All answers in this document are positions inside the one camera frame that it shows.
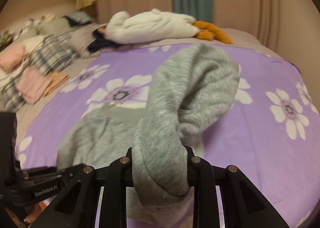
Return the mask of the person left hand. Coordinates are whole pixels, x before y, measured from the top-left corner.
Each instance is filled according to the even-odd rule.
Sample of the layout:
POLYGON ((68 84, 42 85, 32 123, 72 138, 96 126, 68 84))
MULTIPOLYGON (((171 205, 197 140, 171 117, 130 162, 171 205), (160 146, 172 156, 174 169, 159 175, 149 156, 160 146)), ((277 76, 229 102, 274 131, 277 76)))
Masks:
POLYGON ((41 201, 33 205, 31 211, 24 218, 24 222, 28 225, 31 225, 37 219, 37 217, 44 211, 46 207, 47 204, 45 201, 41 201))

